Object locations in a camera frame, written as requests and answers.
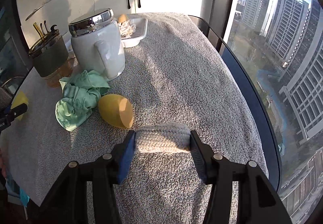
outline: white soap dish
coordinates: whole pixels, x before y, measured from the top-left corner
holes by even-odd
[[[121,38],[123,47],[134,47],[140,43],[140,40],[144,39],[147,35],[147,24],[146,18],[134,18],[130,19],[130,24],[136,25],[136,31],[131,35],[131,38]]]

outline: apartment building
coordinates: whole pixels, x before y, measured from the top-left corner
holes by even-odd
[[[297,40],[286,71],[280,77],[280,94],[289,101],[302,134],[300,144],[323,132],[323,9],[312,0],[306,26]]]
[[[269,26],[266,42],[269,48],[287,62],[301,36],[308,10],[304,0],[278,0]]]
[[[257,25],[261,0],[245,0],[241,21],[254,29]]]
[[[269,6],[270,0],[261,0],[260,7],[259,7],[259,13],[258,13],[258,19],[255,27],[255,32],[260,33],[261,28],[264,24],[264,19],[266,18],[268,6]]]

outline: rolled towel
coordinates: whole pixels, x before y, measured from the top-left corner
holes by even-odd
[[[136,152],[189,152],[190,135],[187,125],[174,122],[142,126],[136,130]]]

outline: window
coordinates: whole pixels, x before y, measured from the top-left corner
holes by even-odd
[[[20,43],[14,15],[7,0],[0,8],[0,108],[10,104],[31,63]]]
[[[269,0],[261,10],[260,29],[244,16],[234,20],[228,46],[234,43],[272,122],[282,160],[279,196],[293,223],[303,224],[323,195],[323,9],[317,0]]]

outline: mint green towel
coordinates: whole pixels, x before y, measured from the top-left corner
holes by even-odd
[[[94,70],[59,80],[63,96],[56,104],[58,123],[68,131],[73,131],[92,114],[100,97],[110,88],[106,80]]]

